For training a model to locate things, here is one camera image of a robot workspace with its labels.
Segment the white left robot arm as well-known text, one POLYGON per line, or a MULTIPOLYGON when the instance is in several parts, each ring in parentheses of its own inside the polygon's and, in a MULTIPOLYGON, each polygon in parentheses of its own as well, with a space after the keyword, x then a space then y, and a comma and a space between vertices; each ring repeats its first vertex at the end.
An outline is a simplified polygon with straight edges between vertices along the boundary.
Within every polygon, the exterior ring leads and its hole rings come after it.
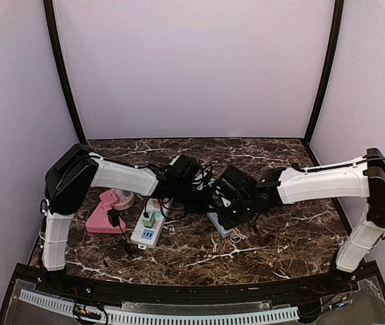
POLYGON ((167 165, 117 162, 81 144, 69 149, 45 174, 40 212, 44 217, 41 264, 45 285, 57 295, 71 290, 60 270, 66 266, 68 234, 76 213, 92 188, 126 190, 152 199, 175 200, 185 213, 204 212, 211 200, 212 166, 181 154, 167 165))

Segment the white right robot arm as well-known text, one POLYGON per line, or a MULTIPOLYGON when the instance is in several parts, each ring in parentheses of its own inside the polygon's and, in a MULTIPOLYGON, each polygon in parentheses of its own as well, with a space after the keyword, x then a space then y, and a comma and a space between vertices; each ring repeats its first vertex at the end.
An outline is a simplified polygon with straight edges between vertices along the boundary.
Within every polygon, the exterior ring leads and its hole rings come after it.
POLYGON ((385 237, 385 156, 377 148, 365 155, 330 165, 266 169, 258 179, 234 165, 215 180, 214 194, 222 201, 217 215, 226 230, 271 209, 298 202, 335 199, 363 200, 359 220, 351 224, 348 239, 338 249, 333 268, 321 287, 337 293, 348 274, 385 237))

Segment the green adapter plug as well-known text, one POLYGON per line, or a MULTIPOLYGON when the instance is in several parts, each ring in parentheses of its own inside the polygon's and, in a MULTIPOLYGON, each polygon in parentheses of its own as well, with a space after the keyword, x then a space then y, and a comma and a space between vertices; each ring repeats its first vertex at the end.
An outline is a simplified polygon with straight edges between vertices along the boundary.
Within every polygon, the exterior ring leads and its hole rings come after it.
POLYGON ((152 228, 153 225, 155 224, 155 211, 154 210, 144 211, 141 216, 141 219, 144 227, 152 228))

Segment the pink round power socket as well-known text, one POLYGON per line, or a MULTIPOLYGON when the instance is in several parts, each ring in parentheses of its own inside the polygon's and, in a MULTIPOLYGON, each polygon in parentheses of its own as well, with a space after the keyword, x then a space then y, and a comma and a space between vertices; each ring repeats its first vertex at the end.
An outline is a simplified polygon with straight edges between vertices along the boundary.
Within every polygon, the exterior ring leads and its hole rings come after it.
POLYGON ((124 211, 129 209, 134 204, 135 196, 133 192, 117 189, 114 189, 113 192, 118 198, 117 203, 113 206, 115 210, 124 211))

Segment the light blue power strip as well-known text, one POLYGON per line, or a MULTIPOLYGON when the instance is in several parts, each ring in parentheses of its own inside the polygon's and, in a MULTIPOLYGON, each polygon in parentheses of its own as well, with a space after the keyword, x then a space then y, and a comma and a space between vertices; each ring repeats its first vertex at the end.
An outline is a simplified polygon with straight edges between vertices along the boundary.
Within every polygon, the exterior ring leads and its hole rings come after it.
POLYGON ((225 230, 224 227, 220 225, 218 221, 218 214, 216 212, 207 212, 207 217, 212 222, 212 224, 214 225, 214 227, 222 238, 227 238, 232 234, 232 229, 225 230))

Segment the white long power strip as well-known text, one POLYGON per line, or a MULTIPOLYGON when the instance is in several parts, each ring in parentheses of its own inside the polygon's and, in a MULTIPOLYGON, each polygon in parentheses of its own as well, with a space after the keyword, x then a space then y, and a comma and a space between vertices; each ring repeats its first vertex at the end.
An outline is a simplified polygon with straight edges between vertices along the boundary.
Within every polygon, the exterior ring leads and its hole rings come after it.
POLYGON ((172 200, 167 198, 163 200, 148 199, 130 237, 139 249, 146 250, 156 247, 171 204, 172 200))

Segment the pink cube adapter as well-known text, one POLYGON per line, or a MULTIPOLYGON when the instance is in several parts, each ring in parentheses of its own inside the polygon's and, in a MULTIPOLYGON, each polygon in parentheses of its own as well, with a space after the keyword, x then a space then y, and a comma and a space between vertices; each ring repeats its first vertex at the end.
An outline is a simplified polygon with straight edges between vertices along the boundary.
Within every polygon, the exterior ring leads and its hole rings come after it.
POLYGON ((113 190, 107 190, 99 195, 100 202, 106 207, 113 207, 119 201, 119 197, 113 190))

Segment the pink triangular power strip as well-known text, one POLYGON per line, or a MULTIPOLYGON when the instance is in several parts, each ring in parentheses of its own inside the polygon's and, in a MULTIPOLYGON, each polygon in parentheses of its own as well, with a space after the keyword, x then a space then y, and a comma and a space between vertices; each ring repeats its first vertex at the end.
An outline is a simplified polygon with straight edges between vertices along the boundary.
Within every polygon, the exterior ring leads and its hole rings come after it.
POLYGON ((120 212, 112 207, 105 206, 102 202, 98 204, 89 219, 85 223, 85 228, 89 233, 97 234, 122 234, 126 233, 126 224, 119 218, 120 225, 113 225, 109 219, 109 211, 113 210, 112 215, 120 217, 120 212))

